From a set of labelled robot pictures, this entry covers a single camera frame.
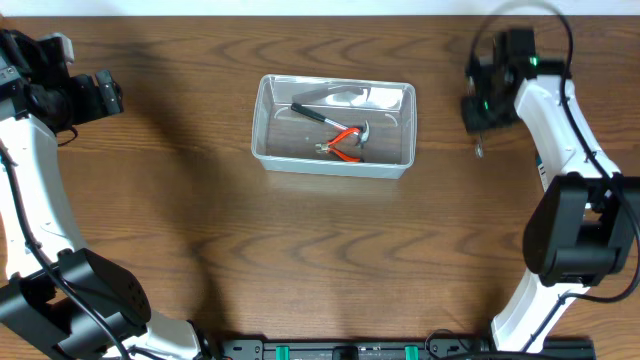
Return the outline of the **silver offset wrench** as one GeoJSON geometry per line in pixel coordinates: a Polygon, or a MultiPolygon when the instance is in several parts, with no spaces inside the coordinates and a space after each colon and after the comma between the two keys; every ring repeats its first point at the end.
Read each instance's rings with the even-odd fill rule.
{"type": "Polygon", "coordinates": [[[484,157],[484,138],[483,138],[483,133],[479,132],[476,135],[476,139],[475,139],[475,155],[477,158],[481,159],[484,157]]]}

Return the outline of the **red handled pliers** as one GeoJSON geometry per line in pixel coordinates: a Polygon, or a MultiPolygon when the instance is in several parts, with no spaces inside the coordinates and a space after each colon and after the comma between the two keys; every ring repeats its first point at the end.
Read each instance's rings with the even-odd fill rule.
{"type": "Polygon", "coordinates": [[[357,147],[360,145],[360,128],[351,127],[341,131],[334,138],[315,144],[315,151],[330,155],[346,163],[360,163],[362,158],[357,147]]]}

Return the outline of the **small claw hammer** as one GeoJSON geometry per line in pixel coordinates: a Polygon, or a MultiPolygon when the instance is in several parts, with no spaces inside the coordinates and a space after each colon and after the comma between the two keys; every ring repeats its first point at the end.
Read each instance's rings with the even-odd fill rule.
{"type": "Polygon", "coordinates": [[[336,128],[337,130],[340,130],[341,133],[346,133],[348,130],[351,130],[351,135],[354,135],[356,137],[356,145],[359,147],[363,147],[364,144],[369,140],[370,126],[368,122],[365,122],[363,126],[347,126],[299,103],[292,103],[290,109],[311,120],[336,128]]]}

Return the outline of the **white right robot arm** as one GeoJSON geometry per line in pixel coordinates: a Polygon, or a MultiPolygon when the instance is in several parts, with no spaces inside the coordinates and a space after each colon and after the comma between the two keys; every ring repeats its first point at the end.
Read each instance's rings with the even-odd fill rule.
{"type": "Polygon", "coordinates": [[[472,53],[461,114],[470,135],[525,124],[544,195],[523,233],[526,271],[491,322],[498,351],[540,353],[577,299],[625,266],[639,237],[639,180],[624,176],[591,131],[567,62],[538,56],[530,28],[499,32],[472,53]]]}

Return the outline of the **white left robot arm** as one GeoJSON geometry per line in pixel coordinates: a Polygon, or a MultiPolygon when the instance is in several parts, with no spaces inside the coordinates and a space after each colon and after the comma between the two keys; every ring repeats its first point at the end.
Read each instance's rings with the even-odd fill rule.
{"type": "Polygon", "coordinates": [[[1,33],[1,321],[52,359],[215,359],[191,321],[154,311],[136,277],[93,252],[58,167],[58,134],[120,114],[108,71],[71,75],[71,40],[1,33]]]}

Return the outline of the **clear plastic container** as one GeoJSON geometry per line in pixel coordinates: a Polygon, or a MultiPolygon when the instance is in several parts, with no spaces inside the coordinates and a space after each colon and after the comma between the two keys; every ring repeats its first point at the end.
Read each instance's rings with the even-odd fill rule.
{"type": "Polygon", "coordinates": [[[398,179],[416,138],[409,83],[275,74],[259,83],[251,150],[267,170],[398,179]]]}

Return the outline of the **white blue cardboard box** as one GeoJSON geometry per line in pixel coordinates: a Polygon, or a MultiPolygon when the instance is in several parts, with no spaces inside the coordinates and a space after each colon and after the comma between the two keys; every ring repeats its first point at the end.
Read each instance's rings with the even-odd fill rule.
{"type": "Polygon", "coordinates": [[[536,152],[536,156],[535,156],[535,161],[536,161],[536,166],[537,166],[537,170],[538,170],[538,174],[540,177],[540,181],[541,181],[541,185],[542,185],[542,189],[543,192],[547,191],[548,188],[548,179],[546,176],[546,170],[544,168],[544,164],[541,160],[541,157],[539,155],[539,153],[536,152]]]}

